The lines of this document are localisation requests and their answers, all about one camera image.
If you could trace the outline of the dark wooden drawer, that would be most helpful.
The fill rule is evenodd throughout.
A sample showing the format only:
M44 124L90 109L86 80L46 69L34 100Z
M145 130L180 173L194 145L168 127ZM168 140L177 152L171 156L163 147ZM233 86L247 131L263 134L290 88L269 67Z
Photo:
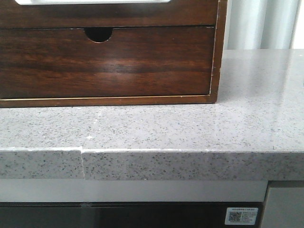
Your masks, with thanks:
M0 2L1 29L213 25L218 1L167 3L19 5Z
M3 29L1 98L206 95L214 28Z

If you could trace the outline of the dark wooden drawer cabinet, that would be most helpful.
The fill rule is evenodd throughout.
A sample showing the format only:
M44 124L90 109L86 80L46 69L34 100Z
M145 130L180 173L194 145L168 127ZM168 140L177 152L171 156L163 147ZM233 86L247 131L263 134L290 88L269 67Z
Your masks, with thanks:
M19 5L79 5L79 4L132 4L167 3L170 0L15 0ZM30 28L30 29L82 29L93 42L107 41L114 28L145 27L213 27L214 42L209 92L206 95L145 95L99 97L52 97L52 98L1 98L2 108L43 106L91 106L91 105L148 105L148 104L208 104L218 97L220 68L224 43L227 2L218 0L216 23L213 25L186 26L137 26L137 27L84 27L84 28Z

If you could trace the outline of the white QR code sticker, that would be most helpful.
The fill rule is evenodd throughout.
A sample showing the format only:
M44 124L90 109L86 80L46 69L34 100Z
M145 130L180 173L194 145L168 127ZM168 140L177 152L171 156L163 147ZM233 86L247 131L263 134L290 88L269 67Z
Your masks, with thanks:
M227 208L225 225L255 225L258 208Z

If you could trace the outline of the white panel under counter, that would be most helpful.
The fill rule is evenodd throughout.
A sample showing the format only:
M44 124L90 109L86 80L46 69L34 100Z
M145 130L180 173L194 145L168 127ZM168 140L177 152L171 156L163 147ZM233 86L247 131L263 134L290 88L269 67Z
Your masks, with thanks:
M2 202L262 202L267 181L2 179Z

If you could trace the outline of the grey cabinet door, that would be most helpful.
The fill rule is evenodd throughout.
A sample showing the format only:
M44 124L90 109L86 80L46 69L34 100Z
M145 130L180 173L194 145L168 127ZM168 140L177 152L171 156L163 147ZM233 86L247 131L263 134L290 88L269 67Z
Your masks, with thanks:
M302 228L303 226L304 182L270 182L261 227Z

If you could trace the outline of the black glass oven door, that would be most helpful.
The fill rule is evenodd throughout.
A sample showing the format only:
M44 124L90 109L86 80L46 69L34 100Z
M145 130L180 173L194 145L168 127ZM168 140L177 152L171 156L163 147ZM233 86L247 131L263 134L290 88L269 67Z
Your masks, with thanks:
M258 208L255 225L225 225L227 208ZM258 228L258 202L1 203L2 228Z

